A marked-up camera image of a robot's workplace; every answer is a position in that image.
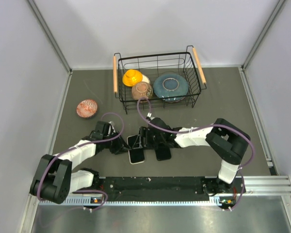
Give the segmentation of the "blue smartphone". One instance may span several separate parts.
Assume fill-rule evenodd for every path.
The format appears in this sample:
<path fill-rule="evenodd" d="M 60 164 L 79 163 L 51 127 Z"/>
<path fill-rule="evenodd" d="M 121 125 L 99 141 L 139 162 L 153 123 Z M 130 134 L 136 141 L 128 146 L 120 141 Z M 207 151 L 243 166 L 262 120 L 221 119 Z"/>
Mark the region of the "blue smartphone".
<path fill-rule="evenodd" d="M 158 161 L 170 160 L 172 157 L 170 149 L 164 144 L 158 145 L 155 149 L 155 154 Z"/>

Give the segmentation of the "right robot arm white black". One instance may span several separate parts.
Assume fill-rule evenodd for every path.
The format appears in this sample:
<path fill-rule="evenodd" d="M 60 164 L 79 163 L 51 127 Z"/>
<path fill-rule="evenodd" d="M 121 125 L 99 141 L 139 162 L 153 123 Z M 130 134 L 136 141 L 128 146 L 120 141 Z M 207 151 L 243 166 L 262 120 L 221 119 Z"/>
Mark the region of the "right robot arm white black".
<path fill-rule="evenodd" d="M 204 127 L 171 128 L 158 117 L 147 117 L 147 127 L 128 140 L 132 150 L 154 150 L 161 159 L 170 159 L 170 149 L 187 147 L 210 147 L 221 158 L 221 167 L 215 181 L 204 183 L 208 194 L 226 193 L 234 187 L 234 180 L 248 148 L 255 155 L 255 148 L 248 134 L 219 118 L 214 124 Z"/>

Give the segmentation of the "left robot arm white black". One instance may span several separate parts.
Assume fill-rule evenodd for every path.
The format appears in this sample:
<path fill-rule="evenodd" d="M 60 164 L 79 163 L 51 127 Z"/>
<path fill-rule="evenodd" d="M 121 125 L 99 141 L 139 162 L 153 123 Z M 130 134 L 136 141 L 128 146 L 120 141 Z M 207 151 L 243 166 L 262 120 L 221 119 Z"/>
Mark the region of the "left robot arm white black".
<path fill-rule="evenodd" d="M 30 194 L 40 200 L 61 204 L 69 194 L 81 189 L 92 193 L 98 191 L 98 172 L 89 168 L 73 172 L 73 169 L 104 149 L 112 154 L 122 154 L 131 147 L 115 130 L 112 122 L 98 121 L 95 129 L 74 146 L 56 155 L 45 154 L 41 157 Z"/>

